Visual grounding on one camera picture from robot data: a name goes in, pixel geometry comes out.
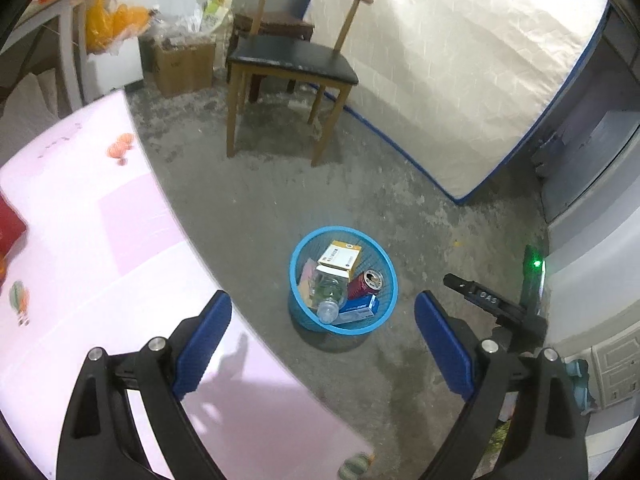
floor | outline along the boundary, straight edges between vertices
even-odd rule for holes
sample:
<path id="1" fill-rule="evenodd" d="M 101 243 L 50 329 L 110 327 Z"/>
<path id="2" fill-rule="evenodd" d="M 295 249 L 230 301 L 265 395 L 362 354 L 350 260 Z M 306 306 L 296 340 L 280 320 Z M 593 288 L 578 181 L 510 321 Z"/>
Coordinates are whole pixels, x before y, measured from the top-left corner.
<path id="1" fill-rule="evenodd" d="M 518 300 L 527 243 L 544 243 L 539 190 L 514 160 L 465 206 L 450 202 L 380 137 L 346 113 L 324 161 L 311 168 L 319 123 L 314 93 L 263 89 L 225 156 L 226 85 L 163 99 L 152 80 L 129 95 L 138 133 L 183 228 L 259 335 L 331 410 L 376 449 L 371 479 L 418 478 L 462 407 L 415 326 L 430 289 L 482 338 L 493 318 L 442 285 L 447 272 Z M 319 120 L 330 107 L 324 103 Z M 375 238 L 391 257 L 399 300 L 369 337 L 335 340 L 298 329 L 287 311 L 295 245 L 340 224 Z"/>

wooden chair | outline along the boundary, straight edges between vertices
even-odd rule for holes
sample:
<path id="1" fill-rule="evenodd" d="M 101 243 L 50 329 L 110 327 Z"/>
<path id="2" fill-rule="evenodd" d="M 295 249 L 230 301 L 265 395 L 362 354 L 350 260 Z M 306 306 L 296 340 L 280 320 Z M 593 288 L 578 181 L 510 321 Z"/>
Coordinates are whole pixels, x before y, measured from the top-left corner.
<path id="1" fill-rule="evenodd" d="M 252 75 L 274 75 L 319 85 L 307 121 L 308 124 L 313 122 L 316 113 L 318 113 L 324 89 L 329 86 L 340 91 L 335 100 L 334 108 L 322 127 L 322 136 L 314 149 L 311 165 L 316 166 L 333 134 L 335 123 L 347 101 L 351 88 L 358 84 L 358 76 L 344 56 L 340 54 L 340 49 L 347 37 L 347 32 L 360 2 L 372 4 L 373 0 L 353 0 L 333 48 L 295 38 L 258 36 L 265 1 L 258 1 L 258 9 L 249 37 L 228 59 L 231 67 L 231 82 L 227 101 L 226 156 L 234 156 L 236 112 L 242 113 L 244 108 L 247 81 L 251 79 Z"/>

plastic water bottle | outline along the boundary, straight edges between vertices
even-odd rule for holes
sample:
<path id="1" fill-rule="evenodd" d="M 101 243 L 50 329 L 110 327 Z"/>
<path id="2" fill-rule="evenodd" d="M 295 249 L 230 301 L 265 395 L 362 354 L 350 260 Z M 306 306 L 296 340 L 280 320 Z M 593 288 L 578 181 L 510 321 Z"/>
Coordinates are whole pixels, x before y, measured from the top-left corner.
<path id="1" fill-rule="evenodd" d="M 313 290 L 316 316 L 324 324 L 331 324 L 338 317 L 340 307 L 347 300 L 347 281 L 318 272 Z"/>

pink mat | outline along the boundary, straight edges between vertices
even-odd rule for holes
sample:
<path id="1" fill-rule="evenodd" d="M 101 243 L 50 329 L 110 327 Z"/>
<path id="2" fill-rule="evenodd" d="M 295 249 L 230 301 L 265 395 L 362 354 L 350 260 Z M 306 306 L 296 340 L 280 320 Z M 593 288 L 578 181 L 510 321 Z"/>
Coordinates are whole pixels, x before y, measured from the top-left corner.
<path id="1" fill-rule="evenodd" d="M 0 291 L 0 409 L 48 478 L 55 477 L 60 429 L 86 352 L 96 345 L 130 352 L 168 336 L 219 289 L 139 141 L 124 166 L 106 156 L 124 132 L 134 127 L 117 92 L 60 121 L 0 169 L 2 191 L 29 226 Z M 17 280 L 30 292 L 28 325 L 18 325 L 9 304 Z M 130 400 L 152 468 L 170 478 L 139 394 Z M 335 480 L 345 459 L 372 452 L 236 309 L 183 406 L 230 480 Z"/>

orange plastic bag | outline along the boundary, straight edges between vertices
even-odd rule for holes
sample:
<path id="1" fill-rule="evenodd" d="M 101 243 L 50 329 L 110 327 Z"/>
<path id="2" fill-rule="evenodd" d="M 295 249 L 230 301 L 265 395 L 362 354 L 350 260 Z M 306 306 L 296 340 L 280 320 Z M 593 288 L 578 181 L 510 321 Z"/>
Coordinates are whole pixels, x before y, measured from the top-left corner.
<path id="1" fill-rule="evenodd" d="M 122 4 L 113 15 L 113 35 L 122 39 L 136 36 L 146 30 L 149 12 L 145 7 L 127 7 Z"/>
<path id="2" fill-rule="evenodd" d="M 112 44 L 142 34 L 148 28 L 149 12 L 144 7 L 122 4 L 115 12 L 104 8 L 104 0 L 95 0 L 86 12 L 86 48 L 103 52 Z"/>
<path id="3" fill-rule="evenodd" d="M 105 50 L 113 39 L 113 15 L 104 8 L 104 0 L 95 0 L 86 12 L 86 48 Z"/>

